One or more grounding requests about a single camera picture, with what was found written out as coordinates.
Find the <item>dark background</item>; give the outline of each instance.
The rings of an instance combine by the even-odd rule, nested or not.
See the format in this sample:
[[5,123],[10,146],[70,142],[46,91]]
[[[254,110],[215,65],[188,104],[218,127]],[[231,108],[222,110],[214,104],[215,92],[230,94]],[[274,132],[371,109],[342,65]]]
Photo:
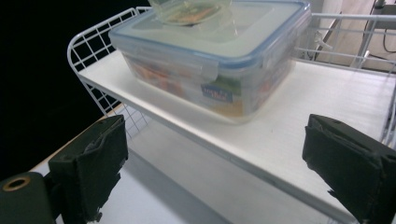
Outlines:
[[69,41],[127,1],[2,1],[0,180],[27,172],[103,116],[68,65]]

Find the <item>container lid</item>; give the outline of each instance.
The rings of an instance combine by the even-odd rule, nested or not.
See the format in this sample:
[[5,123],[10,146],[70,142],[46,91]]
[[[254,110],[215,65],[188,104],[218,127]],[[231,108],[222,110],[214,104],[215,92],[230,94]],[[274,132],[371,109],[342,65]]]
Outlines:
[[241,57],[251,56],[254,50],[265,48],[278,35],[288,32],[307,10],[309,5],[303,2],[234,1],[210,20],[194,25],[169,25],[150,11],[116,27],[110,37],[242,60]]

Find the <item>white wire basket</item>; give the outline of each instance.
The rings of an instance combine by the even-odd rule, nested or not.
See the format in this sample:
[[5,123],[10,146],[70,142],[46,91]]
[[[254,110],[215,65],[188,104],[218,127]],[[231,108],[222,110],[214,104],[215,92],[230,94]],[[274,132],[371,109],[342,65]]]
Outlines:
[[[108,37],[112,28],[133,20],[148,10],[150,7],[130,8],[76,35],[67,49],[67,60],[75,74],[79,76],[81,71],[116,51]],[[396,54],[389,50],[389,43],[394,41],[396,50],[396,33],[387,29],[389,23],[396,23],[396,17],[314,13],[309,27],[294,49],[294,58],[296,61],[323,66],[367,70],[394,76]],[[83,79],[81,82],[104,116],[121,114],[125,117],[129,138],[143,130],[151,120],[149,116],[120,101],[111,93],[101,91]],[[396,148],[396,134],[393,134],[396,126],[394,94],[389,108],[388,123],[383,129],[381,139],[383,144]],[[329,219],[328,223],[337,222]]]

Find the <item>white shelf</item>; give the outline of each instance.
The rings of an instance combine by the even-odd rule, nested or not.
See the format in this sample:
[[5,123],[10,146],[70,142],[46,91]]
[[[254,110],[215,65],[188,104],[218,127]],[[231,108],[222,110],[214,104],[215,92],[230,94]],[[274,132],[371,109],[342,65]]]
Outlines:
[[230,223],[328,223],[314,208],[156,121],[129,147]]
[[389,112],[394,77],[297,62],[257,117],[231,124],[136,80],[118,51],[79,72],[83,82],[107,92],[203,148],[325,214],[352,215],[302,159],[309,114],[340,119],[379,139]]

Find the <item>container label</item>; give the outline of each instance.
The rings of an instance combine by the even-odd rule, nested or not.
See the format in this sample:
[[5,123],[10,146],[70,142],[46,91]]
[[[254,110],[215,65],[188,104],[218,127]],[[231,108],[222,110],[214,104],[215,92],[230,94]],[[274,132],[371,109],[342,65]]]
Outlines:
[[212,86],[208,84],[202,84],[201,89],[205,97],[218,100],[221,102],[227,102],[227,103],[233,102],[233,93],[231,91],[226,91],[217,86]]

